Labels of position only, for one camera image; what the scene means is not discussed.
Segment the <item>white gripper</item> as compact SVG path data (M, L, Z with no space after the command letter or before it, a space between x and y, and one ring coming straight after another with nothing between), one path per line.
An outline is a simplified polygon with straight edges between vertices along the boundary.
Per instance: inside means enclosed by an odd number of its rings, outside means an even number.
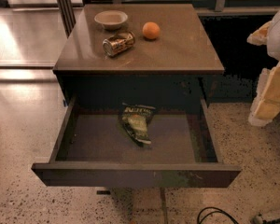
M249 44L267 44L269 56L280 61L280 10L272 21L267 21L246 40ZM257 86L257 96L250 108L248 121L253 126L263 127L280 113L280 62L272 69L263 68Z

